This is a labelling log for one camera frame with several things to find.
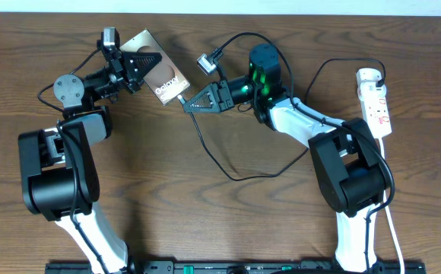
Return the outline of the bronze Galaxy smartphone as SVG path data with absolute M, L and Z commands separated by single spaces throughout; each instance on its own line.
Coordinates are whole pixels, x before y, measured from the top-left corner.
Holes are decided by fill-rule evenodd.
M 145 75 L 144 81 L 164 106 L 190 87 L 189 80 L 148 29 L 131 38 L 120 49 L 130 53 L 161 54 L 161 61 Z

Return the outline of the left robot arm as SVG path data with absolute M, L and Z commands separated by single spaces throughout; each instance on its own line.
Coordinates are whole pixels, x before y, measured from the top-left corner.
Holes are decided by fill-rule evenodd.
M 90 147 L 110 137 L 106 106 L 95 101 L 122 89 L 138 91 L 160 53 L 130 53 L 99 46 L 107 65 L 85 77 L 69 72 L 51 88 L 63 106 L 53 127 L 18 136 L 23 201 L 27 209 L 64 229 L 87 257 L 85 263 L 47 263 L 47 273 L 143 273 L 128 244 L 106 219 L 98 199 L 100 183 Z

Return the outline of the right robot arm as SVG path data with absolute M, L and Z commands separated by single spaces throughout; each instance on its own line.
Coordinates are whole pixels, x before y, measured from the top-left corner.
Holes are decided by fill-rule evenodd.
M 252 48 L 247 74 L 235 79 L 228 79 L 221 68 L 223 54 L 216 48 L 198 57 L 205 74 L 218 73 L 220 78 L 183 103 L 184 111 L 222 113 L 248 103 L 260 123 L 304 145 L 322 196 L 336 213 L 335 262 L 345 272 L 374 272 L 375 218 L 392 202 L 395 179 L 367 121 L 331 118 L 295 97 L 294 85 L 281 80 L 287 60 L 271 43 Z

